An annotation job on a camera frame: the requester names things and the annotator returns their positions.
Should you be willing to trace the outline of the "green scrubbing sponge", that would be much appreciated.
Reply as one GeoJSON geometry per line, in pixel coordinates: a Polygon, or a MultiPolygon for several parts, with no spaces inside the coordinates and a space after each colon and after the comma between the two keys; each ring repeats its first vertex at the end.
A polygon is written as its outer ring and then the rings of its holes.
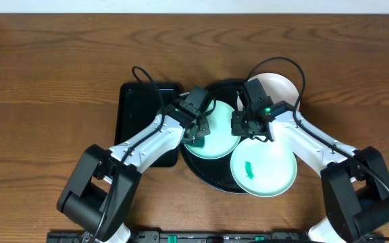
{"type": "Polygon", "coordinates": [[[191,140],[188,144],[194,148],[201,149],[205,146],[205,138],[204,137],[195,138],[194,140],[191,140]]]}

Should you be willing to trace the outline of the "white plate top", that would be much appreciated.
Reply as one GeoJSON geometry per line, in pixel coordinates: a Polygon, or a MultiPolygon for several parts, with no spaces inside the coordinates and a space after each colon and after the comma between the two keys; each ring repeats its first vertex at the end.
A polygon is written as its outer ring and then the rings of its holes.
{"type": "Polygon", "coordinates": [[[262,73],[253,76],[248,81],[255,78],[261,81],[267,97],[272,99],[271,113],[274,109],[278,110],[280,107],[285,111],[299,110],[299,105],[295,105],[299,92],[287,77],[275,73],[262,73]]]}

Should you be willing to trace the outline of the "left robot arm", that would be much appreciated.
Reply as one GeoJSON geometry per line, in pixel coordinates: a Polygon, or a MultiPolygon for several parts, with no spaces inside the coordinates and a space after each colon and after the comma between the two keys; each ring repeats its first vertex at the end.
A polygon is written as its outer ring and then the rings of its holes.
{"type": "Polygon", "coordinates": [[[91,233],[91,242],[129,241],[124,222],[142,173],[180,143],[208,135],[211,113],[168,105],[123,143],[108,149],[91,145],[61,192],[57,210],[91,233]]]}

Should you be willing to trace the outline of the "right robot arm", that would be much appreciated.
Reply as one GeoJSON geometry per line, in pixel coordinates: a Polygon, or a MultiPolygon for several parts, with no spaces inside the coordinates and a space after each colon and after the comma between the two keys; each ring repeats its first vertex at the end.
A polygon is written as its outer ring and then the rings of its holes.
{"type": "Polygon", "coordinates": [[[389,171],[382,154],[328,136],[286,101],[242,88],[232,133],[243,136],[231,157],[236,183],[260,197],[285,192],[300,158],[321,178],[326,217],[308,231],[314,242],[389,241],[389,171]]]}

